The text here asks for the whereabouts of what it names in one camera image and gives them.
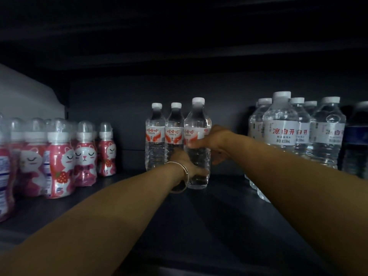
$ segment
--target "bracelet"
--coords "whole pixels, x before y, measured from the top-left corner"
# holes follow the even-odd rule
[[[181,164],[181,163],[178,163],[178,162],[166,162],[165,164],[168,164],[168,163],[175,163],[175,164],[178,164],[179,166],[181,166],[183,169],[184,169],[184,172],[185,172],[185,174],[186,174],[186,182],[184,182],[185,183],[185,187],[184,188],[182,188],[180,185],[181,185],[181,182],[183,181],[180,181],[180,183],[177,185],[177,186],[175,186],[174,188],[172,188],[172,190],[170,191],[170,193],[173,193],[173,194],[179,194],[179,193],[181,193],[181,192],[184,192],[185,191],[185,189],[186,189],[186,187],[187,187],[187,185],[188,185],[188,183],[189,183],[189,171],[188,171],[188,169],[186,168],[186,166],[185,165],[183,165],[183,164]]]

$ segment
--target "label with red text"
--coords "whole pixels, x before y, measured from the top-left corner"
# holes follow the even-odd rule
[[[345,123],[312,122],[310,142],[338,144],[343,142]]]
[[[310,123],[299,122],[299,128],[297,130],[297,144],[309,143]]]
[[[149,142],[164,142],[165,127],[146,126],[146,140]]]
[[[263,125],[265,143],[285,146],[295,145],[299,128],[298,121],[265,120]]]
[[[189,142],[195,141],[197,139],[204,138],[205,135],[208,135],[211,128],[196,128],[185,126],[184,127],[184,144],[188,144]]]
[[[165,142],[171,144],[183,144],[184,128],[166,127],[165,128]]]
[[[262,126],[263,122],[250,122],[248,136],[255,140],[263,141]]]

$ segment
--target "person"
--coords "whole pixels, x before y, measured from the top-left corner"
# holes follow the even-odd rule
[[[215,125],[204,139],[212,162],[239,164],[300,235],[342,273],[368,271],[368,184],[347,173]],[[119,267],[170,190],[206,175],[182,150],[170,161],[113,184],[70,209],[4,254],[2,276],[110,275]]]

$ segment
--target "bottle with blue label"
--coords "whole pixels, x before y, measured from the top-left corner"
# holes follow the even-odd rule
[[[10,178],[11,156],[8,148],[10,133],[0,114],[0,222],[9,218],[14,210],[13,186]]]
[[[342,170],[368,179],[368,101],[357,103],[344,132]]]

